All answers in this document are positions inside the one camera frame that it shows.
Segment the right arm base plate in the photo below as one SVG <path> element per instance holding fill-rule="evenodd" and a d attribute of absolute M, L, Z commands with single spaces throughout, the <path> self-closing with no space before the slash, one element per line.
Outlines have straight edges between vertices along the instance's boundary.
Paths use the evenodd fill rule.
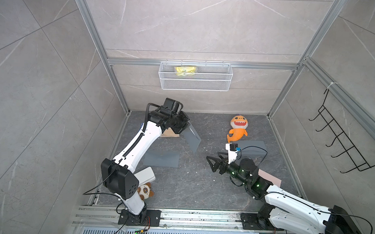
<path fill-rule="evenodd" d="M 244 230 L 283 231 L 272 225 L 270 213 L 241 213 L 240 221 Z"/>

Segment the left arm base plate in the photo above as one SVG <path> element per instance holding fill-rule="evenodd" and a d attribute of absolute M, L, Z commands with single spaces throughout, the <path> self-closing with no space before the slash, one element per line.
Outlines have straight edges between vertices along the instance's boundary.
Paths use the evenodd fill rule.
<path fill-rule="evenodd" d="M 134 215 L 127 210 L 122 210 L 118 217 L 119 225 L 158 227 L 161 220 L 161 211 L 147 209 L 139 215 Z"/>

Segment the cream letter paper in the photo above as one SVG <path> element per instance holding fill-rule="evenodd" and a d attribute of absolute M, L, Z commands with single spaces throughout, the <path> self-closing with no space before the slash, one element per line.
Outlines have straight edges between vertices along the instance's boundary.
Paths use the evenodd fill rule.
<path fill-rule="evenodd" d="M 174 138 L 174 137 L 180 137 L 180 134 L 176 134 L 171 128 L 168 128 L 161 134 L 161 137 Z"/>

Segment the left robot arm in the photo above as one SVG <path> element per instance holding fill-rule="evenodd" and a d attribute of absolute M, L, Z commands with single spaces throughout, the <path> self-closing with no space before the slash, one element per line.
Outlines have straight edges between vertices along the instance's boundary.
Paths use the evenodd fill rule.
<path fill-rule="evenodd" d="M 147 104 L 143 125 L 132 141 L 113 159 L 104 159 L 101 163 L 101 184 L 109 190 L 105 195 L 119 198 L 133 215 L 146 210 L 137 192 L 140 181 L 135 176 L 136 167 L 166 129 L 180 134 L 189 127 L 189 117 L 182 109 L 183 104 L 171 98 L 166 98 L 161 106 Z"/>

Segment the pink envelope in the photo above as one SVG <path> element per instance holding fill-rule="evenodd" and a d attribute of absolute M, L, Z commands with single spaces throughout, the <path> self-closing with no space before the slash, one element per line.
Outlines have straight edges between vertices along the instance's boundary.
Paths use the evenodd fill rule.
<path fill-rule="evenodd" d="M 263 170 L 259 170 L 258 171 L 258 175 L 261 176 L 262 178 L 272 182 L 274 185 L 278 186 L 278 187 L 281 187 L 281 180 L 279 178 L 276 178 L 275 176 L 273 175 L 270 175 L 269 173 L 263 171 Z"/>

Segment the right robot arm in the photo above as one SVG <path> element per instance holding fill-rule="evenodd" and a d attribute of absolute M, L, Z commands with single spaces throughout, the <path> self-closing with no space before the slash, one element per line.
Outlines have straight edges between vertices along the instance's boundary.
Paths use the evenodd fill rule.
<path fill-rule="evenodd" d="M 256 222 L 262 229 L 270 227 L 295 234 L 362 234 L 353 219 L 339 206 L 317 205 L 286 192 L 259 174 L 259 166 L 250 158 L 242 158 L 243 149 L 236 143 L 226 144 L 227 152 L 207 156 L 213 172 L 228 174 L 231 181 L 257 201 L 264 201 Z"/>

